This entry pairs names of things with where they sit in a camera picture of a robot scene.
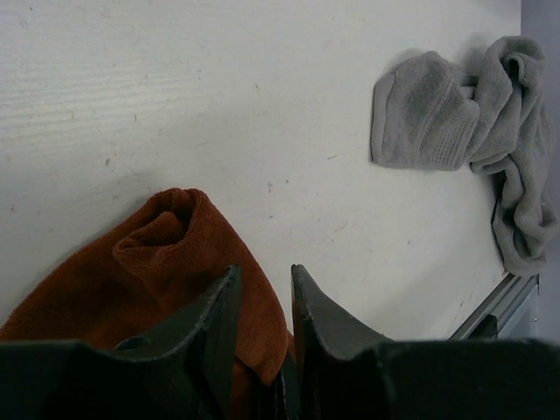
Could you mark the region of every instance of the crumpled gray towel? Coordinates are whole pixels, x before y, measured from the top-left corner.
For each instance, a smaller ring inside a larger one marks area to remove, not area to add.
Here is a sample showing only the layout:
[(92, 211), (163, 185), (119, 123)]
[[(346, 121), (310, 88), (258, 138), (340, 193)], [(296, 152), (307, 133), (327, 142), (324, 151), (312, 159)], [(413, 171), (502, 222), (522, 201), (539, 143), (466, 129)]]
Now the crumpled gray towel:
[(534, 275), (557, 217), (543, 191), (556, 133), (543, 104), (544, 55), (528, 38), (486, 51), (479, 77), (427, 52), (377, 82), (373, 161), (395, 168), (455, 171), (470, 163), (499, 187), (493, 231), (504, 267)]

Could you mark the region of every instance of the orange cloth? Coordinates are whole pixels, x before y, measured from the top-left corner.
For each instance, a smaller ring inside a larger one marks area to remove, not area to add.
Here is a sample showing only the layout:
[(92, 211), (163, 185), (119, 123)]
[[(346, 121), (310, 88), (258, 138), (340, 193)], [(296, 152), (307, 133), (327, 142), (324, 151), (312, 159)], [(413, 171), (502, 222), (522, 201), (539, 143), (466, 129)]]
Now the orange cloth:
[(199, 190), (150, 198), (125, 222), (62, 263), (0, 329), (0, 340), (81, 339), (112, 348), (192, 302), (241, 265), (232, 418), (246, 418), (252, 377), (270, 385), (288, 348), (284, 313), (243, 241)]

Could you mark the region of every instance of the white table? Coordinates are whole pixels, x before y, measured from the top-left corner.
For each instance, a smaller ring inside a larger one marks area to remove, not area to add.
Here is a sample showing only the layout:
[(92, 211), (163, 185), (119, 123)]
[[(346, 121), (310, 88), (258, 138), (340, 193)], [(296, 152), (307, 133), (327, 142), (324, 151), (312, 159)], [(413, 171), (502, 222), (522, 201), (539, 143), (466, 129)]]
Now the white table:
[(158, 190), (198, 187), (290, 316), (302, 263), (395, 339), (448, 337), (503, 277), (489, 180), (369, 162), (413, 50), (475, 68), (520, 0), (4, 0), (0, 319)]

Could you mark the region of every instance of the cloth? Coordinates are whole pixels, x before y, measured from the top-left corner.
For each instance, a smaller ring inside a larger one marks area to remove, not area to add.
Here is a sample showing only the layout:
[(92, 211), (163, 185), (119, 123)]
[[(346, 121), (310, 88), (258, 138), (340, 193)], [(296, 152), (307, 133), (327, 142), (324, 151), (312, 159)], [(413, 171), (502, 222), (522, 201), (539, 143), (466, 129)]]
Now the cloth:
[(81, 339), (110, 349), (192, 302), (237, 263), (242, 293), (231, 415), (247, 418), (253, 378), (273, 382), (289, 334), (255, 258), (199, 190), (154, 195), (125, 222), (72, 255), (11, 314), (0, 340)]
[(543, 100), (544, 55), (528, 38), (488, 48), (478, 77), (427, 52), (375, 85), (371, 152), (394, 168), (493, 175), (493, 232), (505, 268), (534, 275), (557, 217), (543, 191), (556, 133)]

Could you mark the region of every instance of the folded cloth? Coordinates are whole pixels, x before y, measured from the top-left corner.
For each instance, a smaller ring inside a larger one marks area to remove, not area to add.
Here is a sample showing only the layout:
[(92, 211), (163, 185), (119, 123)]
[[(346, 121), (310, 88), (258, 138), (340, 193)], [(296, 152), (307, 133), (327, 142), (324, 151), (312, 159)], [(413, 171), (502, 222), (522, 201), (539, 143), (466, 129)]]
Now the folded cloth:
[(543, 191), (556, 133), (543, 103), (544, 55), (528, 38), (496, 41), (478, 79), (427, 52), (375, 85), (371, 152), (388, 167), (455, 171), (468, 162), (499, 187), (493, 231), (505, 268), (534, 275), (557, 217)]
[(81, 339), (109, 349), (192, 302), (231, 264), (241, 265), (242, 278), (231, 414), (247, 418), (250, 371), (270, 385), (289, 334), (255, 258), (199, 190), (154, 195), (72, 255), (11, 314), (0, 340)]

